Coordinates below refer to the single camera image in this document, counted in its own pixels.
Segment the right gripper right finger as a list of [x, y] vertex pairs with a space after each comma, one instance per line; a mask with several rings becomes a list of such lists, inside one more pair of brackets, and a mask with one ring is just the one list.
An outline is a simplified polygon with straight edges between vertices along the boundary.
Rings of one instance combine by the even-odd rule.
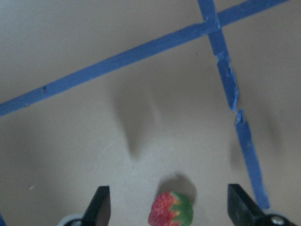
[[239, 184], [229, 184], [227, 211], [234, 226], [294, 226], [279, 214], [266, 214]]

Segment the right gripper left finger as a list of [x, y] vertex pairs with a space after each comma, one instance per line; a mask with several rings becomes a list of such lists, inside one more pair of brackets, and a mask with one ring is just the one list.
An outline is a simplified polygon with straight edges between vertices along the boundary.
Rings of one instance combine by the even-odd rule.
[[97, 188], [82, 219], [82, 226], [107, 226], [110, 220], [110, 187]]

